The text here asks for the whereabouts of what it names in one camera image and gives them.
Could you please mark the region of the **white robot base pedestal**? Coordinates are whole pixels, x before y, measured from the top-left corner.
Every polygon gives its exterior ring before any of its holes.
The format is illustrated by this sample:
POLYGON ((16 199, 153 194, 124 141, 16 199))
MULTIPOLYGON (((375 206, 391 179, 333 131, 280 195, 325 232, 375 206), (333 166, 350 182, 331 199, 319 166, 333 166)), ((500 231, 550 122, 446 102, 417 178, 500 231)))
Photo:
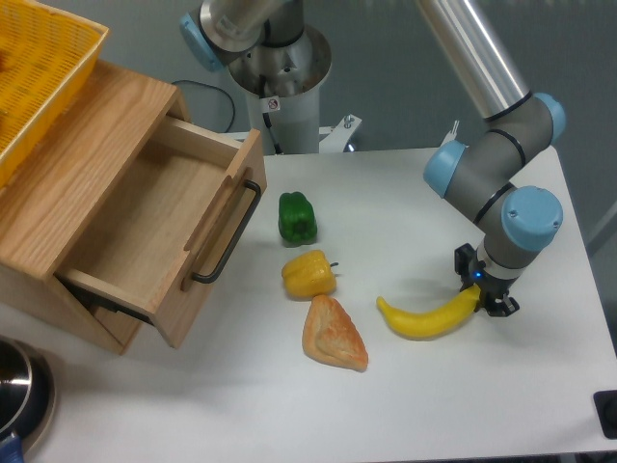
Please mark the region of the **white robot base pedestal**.
POLYGON ((261 132, 266 155, 353 147, 359 117, 348 114, 329 128, 320 123, 320 90, 331 68, 326 38, 308 25, 290 45, 258 45, 231 63, 229 74, 245 95, 251 127, 261 132))

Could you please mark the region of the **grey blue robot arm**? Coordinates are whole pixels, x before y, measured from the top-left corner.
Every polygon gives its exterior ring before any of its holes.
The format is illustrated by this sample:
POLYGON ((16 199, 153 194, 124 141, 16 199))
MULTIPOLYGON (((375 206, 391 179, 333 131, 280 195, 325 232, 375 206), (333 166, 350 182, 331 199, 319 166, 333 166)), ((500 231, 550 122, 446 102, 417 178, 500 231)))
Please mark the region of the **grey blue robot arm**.
MULTIPOLYGON (((464 286, 479 286, 481 309, 507 316, 519 307, 510 287, 563 220, 551 192, 516 187, 512 178, 562 134, 565 112, 551 95, 524 83, 474 2, 422 1, 418 7, 488 126, 471 145, 441 144, 423 177, 483 232, 479 245, 455 251, 455 270, 464 286)), ((226 69, 243 89, 267 153, 346 144, 340 131, 319 134, 319 89, 332 53, 305 23, 301 2, 204 1, 180 19, 179 29, 204 68, 226 69)))

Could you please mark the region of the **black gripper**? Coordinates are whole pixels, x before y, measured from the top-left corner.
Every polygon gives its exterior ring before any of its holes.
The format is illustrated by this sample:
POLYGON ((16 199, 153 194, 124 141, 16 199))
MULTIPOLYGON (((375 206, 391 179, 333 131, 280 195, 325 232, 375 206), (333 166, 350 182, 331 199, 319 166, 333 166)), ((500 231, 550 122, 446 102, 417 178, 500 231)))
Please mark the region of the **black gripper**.
POLYGON ((506 268, 488 257, 475 256, 474 248, 466 243, 454 250, 454 271, 460 277, 461 291, 473 284, 481 289, 476 312, 484 311, 490 317, 508 317, 520 309, 508 291, 522 275, 522 269, 506 268))

